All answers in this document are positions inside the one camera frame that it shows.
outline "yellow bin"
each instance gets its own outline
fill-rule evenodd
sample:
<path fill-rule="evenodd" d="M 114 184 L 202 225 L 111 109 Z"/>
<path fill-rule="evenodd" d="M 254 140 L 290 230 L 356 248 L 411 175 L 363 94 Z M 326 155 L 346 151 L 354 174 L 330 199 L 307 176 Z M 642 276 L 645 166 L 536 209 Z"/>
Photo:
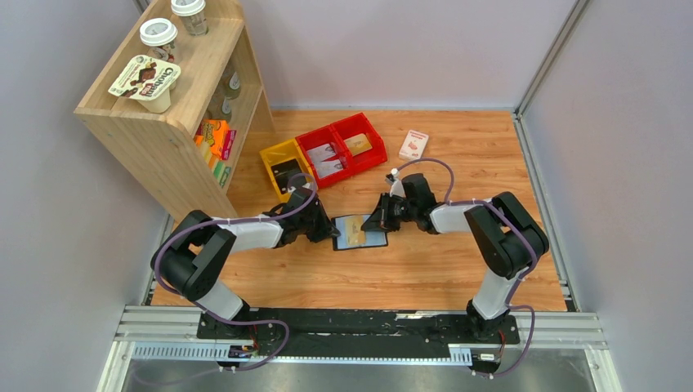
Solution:
<path fill-rule="evenodd" d="M 267 174 L 270 176 L 270 181 L 272 181 L 272 186 L 275 188 L 275 192 L 277 193 L 277 196 L 279 196 L 279 200 L 281 200 L 282 203 L 286 203 L 288 201 L 290 193 L 282 193 L 281 189 L 279 189 L 277 181 L 275 180 L 275 174 L 272 172 L 272 167 L 274 165 L 296 159 L 298 166 L 301 168 L 301 172 L 308 173 L 313 176 L 313 171 L 308 165 L 303 153 L 301 153 L 301 149 L 298 148 L 296 139 L 286 140 L 283 143 L 273 145 L 260 151 L 260 158 L 262 158 L 262 162 L 265 164 L 265 170 L 267 170 Z"/>

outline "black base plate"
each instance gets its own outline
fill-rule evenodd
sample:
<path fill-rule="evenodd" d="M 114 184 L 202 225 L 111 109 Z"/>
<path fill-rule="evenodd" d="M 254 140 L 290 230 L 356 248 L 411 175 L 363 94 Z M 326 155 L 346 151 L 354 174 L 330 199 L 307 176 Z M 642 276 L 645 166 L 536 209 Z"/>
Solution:
<path fill-rule="evenodd" d="M 260 308 L 243 312 L 237 321 L 282 320 L 290 334 L 282 355 L 308 357 L 361 358 L 448 358 L 450 343 L 499 344 L 498 334 L 487 341 L 474 338 L 466 314 L 438 314 L 425 318 L 396 319 L 413 311 L 385 310 L 304 310 Z M 520 342 L 515 318 L 507 316 L 500 330 L 506 343 Z M 260 354 L 274 351 L 284 338 L 278 325 L 258 325 L 253 329 Z M 249 339 L 247 327 L 229 327 L 202 315 L 200 339 Z"/>

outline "plastic storage bin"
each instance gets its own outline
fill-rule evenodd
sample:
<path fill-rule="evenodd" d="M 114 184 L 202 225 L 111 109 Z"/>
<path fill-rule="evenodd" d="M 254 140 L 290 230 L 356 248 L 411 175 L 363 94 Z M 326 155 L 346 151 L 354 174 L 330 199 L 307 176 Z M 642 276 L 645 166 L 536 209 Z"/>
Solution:
<path fill-rule="evenodd" d="M 282 163 L 288 163 L 292 159 L 295 159 L 298 163 L 298 167 L 301 169 L 301 172 L 315 176 L 311 170 L 311 166 L 304 158 L 303 153 L 298 147 L 298 143 L 295 139 L 286 140 L 283 143 L 273 145 L 260 151 L 260 157 L 262 158 L 262 162 L 265 164 L 267 174 L 270 175 L 272 186 L 275 188 L 275 192 L 277 193 L 277 196 L 279 196 L 279 200 L 281 200 L 282 203 L 286 203 L 288 201 L 290 193 L 287 192 L 285 188 L 282 189 L 283 187 L 281 187 L 278 183 L 278 179 L 276 178 L 275 171 L 272 169 L 272 167 L 278 167 Z"/>
<path fill-rule="evenodd" d="M 300 135 L 296 138 L 296 142 L 298 143 L 298 146 L 301 148 L 301 151 L 303 152 L 303 157 L 311 166 L 311 170 L 313 171 L 313 173 L 315 173 L 315 181 L 318 183 L 319 188 L 330 186 L 335 182 L 344 180 L 345 178 L 354 175 L 354 163 L 352 161 L 351 154 L 349 153 L 349 149 L 347 148 L 347 145 L 344 144 L 344 140 L 340 139 L 339 135 L 336 131 L 334 131 L 331 125 L 316 129 L 314 131 L 310 131 L 304 135 Z M 315 147 L 321 145 L 332 146 L 337 156 L 334 158 L 330 158 L 328 160 L 339 160 L 340 162 L 342 162 L 342 167 L 344 167 L 341 171 L 333 173 L 329 176 L 325 176 L 323 178 L 318 177 L 318 172 L 315 169 L 315 164 L 311 162 L 311 159 L 308 157 L 307 153 L 309 149 L 314 149 Z"/>
<path fill-rule="evenodd" d="M 343 120 L 333 122 L 332 126 L 342 140 L 349 139 L 350 137 L 356 136 L 360 133 L 365 134 L 370 142 L 370 145 L 373 147 L 364 153 L 357 154 L 352 157 L 354 162 L 354 174 L 361 173 L 366 169 L 370 169 L 371 167 L 387 161 L 385 143 L 382 141 L 382 138 L 375 131 L 375 129 L 373 129 L 373 125 L 371 125 L 365 114 L 359 113 L 354 116 L 344 118 Z"/>
<path fill-rule="evenodd" d="M 371 149 L 354 156 L 351 155 L 344 140 L 360 133 L 366 135 L 371 144 Z M 296 142 L 303 152 L 303 157 L 305 157 L 310 165 L 312 172 L 316 174 L 315 181 L 321 188 L 330 186 L 338 181 L 387 161 L 385 143 L 383 143 L 382 138 L 375 129 L 373 129 L 370 121 L 363 113 L 344 118 L 329 124 L 327 127 L 322 127 L 304 135 L 297 136 Z M 311 162 L 307 151 L 324 144 L 330 144 L 337 154 L 337 157 L 330 158 L 329 160 L 339 159 L 344 169 L 332 175 L 318 178 L 315 164 Z"/>

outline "metal corner post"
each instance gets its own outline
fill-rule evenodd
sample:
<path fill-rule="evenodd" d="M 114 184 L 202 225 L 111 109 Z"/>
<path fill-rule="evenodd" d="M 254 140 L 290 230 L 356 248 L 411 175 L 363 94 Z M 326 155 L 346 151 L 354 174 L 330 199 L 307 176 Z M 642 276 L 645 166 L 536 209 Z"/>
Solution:
<path fill-rule="evenodd" d="M 527 112 L 527 109 L 530 107 L 537 90 L 551 70 L 551 67 L 553 66 L 553 63 L 558 57 L 559 53 L 561 53 L 561 49 L 563 49 L 564 45 L 568 41 L 568 38 L 575 30 L 575 26 L 577 26 L 580 17 L 582 17 L 589 3 L 590 0 L 575 1 L 573 8 L 570 10 L 570 14 L 568 14 L 566 21 L 561 26 L 561 30 L 559 30 L 556 39 L 553 40 L 551 47 L 549 48 L 546 56 L 543 58 L 543 61 L 539 66 L 539 69 L 537 70 L 537 73 L 534 75 L 529 87 L 527 87 L 527 91 L 522 96 L 520 104 L 515 108 L 515 115 L 518 117 L 521 118 Z"/>

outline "yogurt cup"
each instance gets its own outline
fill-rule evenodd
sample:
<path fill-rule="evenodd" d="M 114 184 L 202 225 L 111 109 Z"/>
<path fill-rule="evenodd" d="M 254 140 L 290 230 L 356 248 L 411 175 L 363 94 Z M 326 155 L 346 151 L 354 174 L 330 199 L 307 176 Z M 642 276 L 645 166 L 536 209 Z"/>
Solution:
<path fill-rule="evenodd" d="M 153 57 L 132 57 L 109 87 L 109 93 L 136 100 L 152 113 L 171 106 L 170 87 L 181 75 L 181 67 Z"/>
<path fill-rule="evenodd" d="M 177 35 L 176 26 L 164 18 L 147 20 L 140 27 L 140 39 L 150 47 L 147 55 L 174 64 L 179 62 L 175 42 Z"/>
<path fill-rule="evenodd" d="M 209 31 L 204 17 L 204 0 L 171 0 L 171 10 L 181 18 L 188 34 L 193 37 L 205 35 Z"/>

